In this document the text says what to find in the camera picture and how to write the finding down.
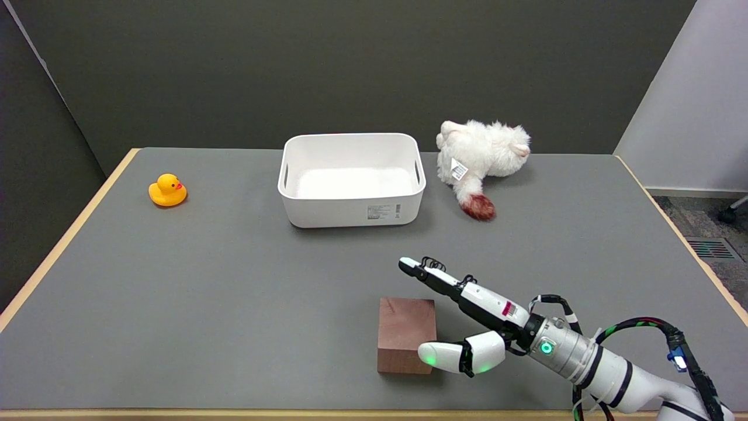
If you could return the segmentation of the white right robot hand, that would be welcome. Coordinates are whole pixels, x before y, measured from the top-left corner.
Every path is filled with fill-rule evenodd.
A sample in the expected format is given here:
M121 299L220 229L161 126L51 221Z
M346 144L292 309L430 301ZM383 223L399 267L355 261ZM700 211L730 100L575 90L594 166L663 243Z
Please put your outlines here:
M462 341L428 341L420 344L417 354L425 364L473 378L502 363L511 343L524 340L529 335L527 323L531 320L531 314L514 301L479 285L472 275L457 279L448 274L440 261L430 257L424 257L421 261L401 257L398 266L404 274L451 298L460 311L487 328L486 332Z

